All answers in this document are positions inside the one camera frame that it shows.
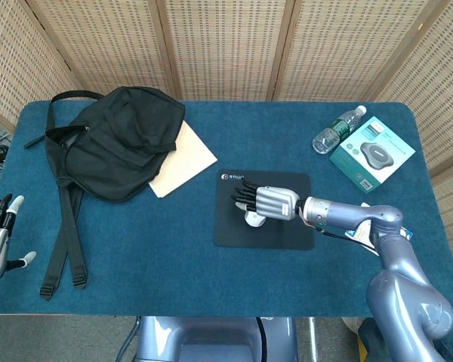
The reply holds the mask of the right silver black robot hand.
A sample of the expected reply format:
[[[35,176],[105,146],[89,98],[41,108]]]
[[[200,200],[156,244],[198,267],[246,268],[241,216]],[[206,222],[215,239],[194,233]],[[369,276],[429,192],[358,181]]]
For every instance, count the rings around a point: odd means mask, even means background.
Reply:
[[[300,196],[290,189],[259,186],[244,179],[230,197],[238,208],[266,218],[290,221],[298,215]]]

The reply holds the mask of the white computer mouse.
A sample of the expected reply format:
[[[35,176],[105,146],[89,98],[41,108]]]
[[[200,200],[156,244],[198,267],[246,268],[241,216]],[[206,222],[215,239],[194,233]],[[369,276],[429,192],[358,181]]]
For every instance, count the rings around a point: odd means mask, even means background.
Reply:
[[[245,222],[250,227],[260,228],[266,222],[267,218],[265,216],[259,215],[258,213],[254,212],[254,211],[247,210],[245,212],[244,219],[245,219]]]

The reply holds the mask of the black mouse pad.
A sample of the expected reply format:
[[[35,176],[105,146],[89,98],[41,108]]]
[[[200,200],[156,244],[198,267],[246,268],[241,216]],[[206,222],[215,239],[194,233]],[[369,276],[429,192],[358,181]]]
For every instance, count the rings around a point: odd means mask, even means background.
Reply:
[[[299,196],[308,196],[310,178],[305,173],[259,170],[222,169],[217,173],[214,218],[214,243],[219,247],[310,250],[314,247],[313,230],[299,218],[292,221],[265,219],[258,227],[249,225],[245,211],[231,198],[243,187],[242,179],[258,186],[290,189]]]

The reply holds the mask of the clear plastic water bottle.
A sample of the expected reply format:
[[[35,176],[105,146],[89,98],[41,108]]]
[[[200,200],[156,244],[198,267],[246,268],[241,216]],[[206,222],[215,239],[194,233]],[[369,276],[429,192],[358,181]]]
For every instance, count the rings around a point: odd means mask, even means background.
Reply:
[[[366,112],[365,106],[357,106],[354,110],[338,116],[329,126],[314,137],[312,141],[313,149],[320,155],[328,154],[355,130]]]

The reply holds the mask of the white paper tag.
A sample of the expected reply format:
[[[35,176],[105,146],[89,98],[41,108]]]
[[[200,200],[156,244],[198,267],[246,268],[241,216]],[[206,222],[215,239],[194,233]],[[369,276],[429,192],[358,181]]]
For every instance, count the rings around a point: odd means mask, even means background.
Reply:
[[[367,219],[361,222],[355,230],[346,230],[344,235],[352,241],[359,242],[367,251],[370,251],[377,256],[378,253],[369,238],[370,231],[371,220]]]

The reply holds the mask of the beige paper folder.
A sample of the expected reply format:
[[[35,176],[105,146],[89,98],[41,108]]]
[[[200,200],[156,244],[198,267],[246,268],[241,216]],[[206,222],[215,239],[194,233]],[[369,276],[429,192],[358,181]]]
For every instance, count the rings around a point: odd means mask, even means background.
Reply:
[[[183,121],[176,139],[176,149],[168,153],[158,175],[149,182],[149,187],[157,198],[163,198],[216,161],[216,156]]]

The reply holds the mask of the teal speakerphone product box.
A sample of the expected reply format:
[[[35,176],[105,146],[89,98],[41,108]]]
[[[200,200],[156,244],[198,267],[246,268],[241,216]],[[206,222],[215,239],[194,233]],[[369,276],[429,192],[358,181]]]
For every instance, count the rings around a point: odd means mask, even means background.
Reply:
[[[391,177],[415,150],[379,118],[359,126],[332,152],[329,160],[365,194]]]

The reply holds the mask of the blue table cloth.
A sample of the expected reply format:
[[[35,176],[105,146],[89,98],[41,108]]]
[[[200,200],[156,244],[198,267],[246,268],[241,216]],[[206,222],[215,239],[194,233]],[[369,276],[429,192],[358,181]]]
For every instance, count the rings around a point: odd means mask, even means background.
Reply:
[[[401,103],[369,103],[415,153],[383,185],[362,193],[311,142],[353,103],[186,102],[186,122],[217,157],[164,198],[145,189],[124,203],[83,197],[78,217],[88,280],[69,271],[52,299],[39,295],[57,232],[57,185],[42,144],[49,110],[66,125],[84,100],[35,101],[20,114],[0,178],[0,197],[23,195],[9,244],[34,261],[0,280],[0,314],[207,316],[366,316],[365,291],[380,260],[357,244],[316,234],[306,250],[223,248],[214,244],[214,208],[222,169],[305,173],[311,195],[349,204],[399,208],[431,284],[453,306],[453,258],[414,115]]]

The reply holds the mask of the black fabric backpack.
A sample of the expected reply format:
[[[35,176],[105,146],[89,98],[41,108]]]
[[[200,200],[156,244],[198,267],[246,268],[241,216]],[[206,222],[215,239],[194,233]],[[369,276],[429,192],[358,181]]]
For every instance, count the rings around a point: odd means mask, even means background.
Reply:
[[[48,301],[70,265],[74,287],[86,286],[88,273],[76,219],[84,193],[120,202],[148,186],[161,169],[176,139],[185,106],[152,87],[118,87],[107,95],[70,90],[52,98],[91,98],[67,126],[58,127],[48,107],[45,133],[25,147],[44,142],[60,199],[61,224],[40,289]]]

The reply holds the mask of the blue-grey robot torso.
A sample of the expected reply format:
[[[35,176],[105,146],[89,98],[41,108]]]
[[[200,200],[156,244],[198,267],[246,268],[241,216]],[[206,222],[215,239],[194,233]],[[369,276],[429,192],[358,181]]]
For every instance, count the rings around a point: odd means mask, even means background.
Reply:
[[[143,316],[134,362],[299,362],[295,320]]]

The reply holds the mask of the woven wooden folding screen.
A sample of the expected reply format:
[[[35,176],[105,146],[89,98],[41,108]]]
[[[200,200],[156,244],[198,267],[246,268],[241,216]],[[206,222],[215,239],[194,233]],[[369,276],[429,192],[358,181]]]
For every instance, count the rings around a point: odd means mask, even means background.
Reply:
[[[0,0],[0,126],[143,84],[184,100],[398,101],[453,255],[453,0]]]

